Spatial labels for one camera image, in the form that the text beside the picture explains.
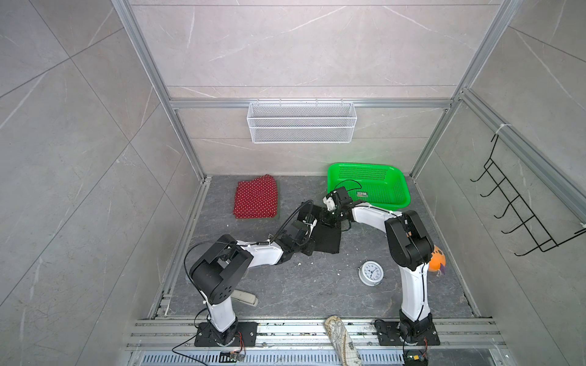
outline green plastic basket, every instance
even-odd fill
[[[411,203],[403,173],[390,165],[336,163],[328,168],[328,192],[345,187],[353,200],[364,200],[386,210],[398,210]]]

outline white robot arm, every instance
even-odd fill
[[[227,345],[234,339],[238,320],[230,294],[248,268],[281,264],[297,252],[311,255],[316,241],[324,238],[333,237],[339,246],[340,222],[344,220],[370,225],[387,234],[391,256],[401,269],[403,339],[408,343],[417,342],[432,326],[426,282],[433,245],[417,213],[393,212],[360,200],[352,201],[343,187],[330,192],[323,201],[325,208],[306,201],[287,219],[285,224],[299,212],[292,225],[297,229],[294,235],[282,230],[285,224],[264,242],[245,242],[223,235],[193,264],[188,275],[206,300],[212,336],[218,344]]]

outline white wire mesh basket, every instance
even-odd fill
[[[246,120],[254,143],[350,142],[356,110],[344,101],[252,102]]]

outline folded red cloth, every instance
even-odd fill
[[[277,215],[277,182],[270,175],[238,182],[234,198],[236,218],[265,218]]]

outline gray tile wall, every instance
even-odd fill
[[[499,1],[135,0],[172,97],[451,97]]]
[[[586,235],[547,252],[534,248],[525,229],[503,234],[520,223],[513,210],[497,219],[507,205],[483,172],[493,132],[466,106],[447,130],[417,180],[483,316],[496,319],[519,365],[580,365],[584,362],[583,324],[586,288],[582,265]],[[571,211],[501,141],[493,159],[537,214],[553,238],[564,241],[581,229]],[[502,175],[491,168],[497,180]],[[514,198],[505,185],[505,193]],[[524,219],[530,214],[517,200]],[[528,222],[539,241],[545,232],[535,219]]]
[[[472,89],[586,190],[586,2],[525,0]]]
[[[110,1],[0,3],[0,156],[0,364],[124,363],[199,184]]]
[[[208,174],[327,175],[336,162],[393,165],[408,173],[440,108],[359,108],[350,143],[254,144],[246,109],[184,109],[179,116]]]

